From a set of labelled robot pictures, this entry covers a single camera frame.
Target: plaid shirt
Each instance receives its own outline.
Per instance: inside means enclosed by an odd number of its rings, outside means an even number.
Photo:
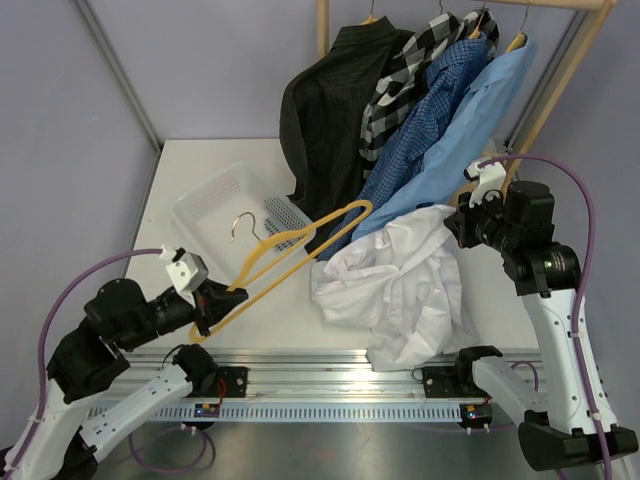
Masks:
[[[480,19],[480,31],[487,37],[491,55],[495,55],[498,25],[489,10],[484,15],[482,10],[474,10],[462,21],[450,13],[440,15],[416,32],[391,60],[387,75],[378,81],[362,115],[359,151],[364,159],[364,178],[373,169],[384,144],[424,94],[424,84],[418,82],[425,68],[449,45],[469,36]]]
[[[374,211],[384,205],[407,182],[418,175],[422,156],[444,135],[469,85],[489,63],[486,39],[464,39],[447,49],[426,71],[429,93],[411,110],[389,139],[358,200],[369,200]],[[332,235],[361,213],[353,209]],[[318,259],[328,260],[347,245],[351,232],[337,239]]]

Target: gray floor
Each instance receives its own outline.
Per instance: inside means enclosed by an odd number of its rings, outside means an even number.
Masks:
[[[147,424],[136,444],[167,424]],[[217,455],[209,468],[180,478],[216,480],[551,480],[555,473],[536,473],[526,464],[515,430],[468,437],[428,432],[415,424],[225,424],[208,430]],[[149,444],[145,460],[158,466],[182,466],[200,451],[200,441],[175,432]],[[101,465],[98,479],[148,479],[133,460],[109,465],[128,453],[126,442]],[[203,465],[210,464],[207,454]],[[592,470],[570,478],[597,478]]]

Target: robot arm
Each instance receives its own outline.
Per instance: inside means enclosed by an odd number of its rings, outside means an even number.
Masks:
[[[587,374],[594,388],[597,416],[612,457],[638,450],[635,432],[619,427],[604,395],[587,333],[584,302],[580,330],[571,328],[571,311],[580,282],[575,252],[552,240],[554,199],[536,182],[500,186],[504,169],[474,163],[467,178],[479,180],[462,194],[456,212],[445,220],[461,248],[484,243],[500,252],[505,273],[515,284],[531,318],[545,366],[548,394],[531,390],[500,356],[469,357],[473,383],[486,391],[518,425],[522,451],[535,470],[550,470],[602,460],[594,418],[580,377],[573,337],[579,336]]]
[[[170,261],[167,272],[174,286],[155,300],[147,302],[133,280],[116,279],[85,305],[85,319],[61,340],[47,365],[47,400],[36,433],[29,434],[36,422],[31,417],[4,458],[3,479],[91,478],[98,462],[164,405],[210,391],[217,366],[202,347],[189,345],[147,385],[87,420],[91,406],[129,368],[120,349],[132,351],[191,323],[208,334],[248,298],[242,289],[227,292],[226,285],[208,280],[197,255],[165,249],[161,258]]]

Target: black and white checkered shirt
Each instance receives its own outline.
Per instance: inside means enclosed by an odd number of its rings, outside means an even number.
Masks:
[[[479,20],[480,31],[487,37],[493,56],[498,42],[498,25],[489,10],[485,10],[484,15],[482,10],[474,10],[462,20],[450,13],[440,15],[416,32],[393,57],[362,116],[359,151],[364,159],[365,178],[380,157],[386,141],[426,93],[426,85],[420,85],[424,69],[449,45],[469,36]]]

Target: white table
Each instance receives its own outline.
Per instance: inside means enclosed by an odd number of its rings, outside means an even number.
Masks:
[[[173,203],[203,179],[231,163],[249,163],[277,192],[293,191],[290,173],[278,140],[171,140],[166,142],[135,248],[182,245],[203,254],[213,280],[219,272],[210,259],[189,243],[171,220]],[[221,235],[228,236],[226,229]],[[485,246],[457,252],[463,286],[463,306],[478,332],[480,343],[502,349],[537,349],[531,322],[502,271],[498,253]],[[321,310],[309,299],[309,266],[256,303],[206,342],[208,348],[322,350],[364,349],[377,340],[367,331],[323,323]],[[162,262],[153,256],[131,261],[127,276],[153,298],[169,286]],[[173,347],[188,341],[188,328],[156,340],[144,348]]]

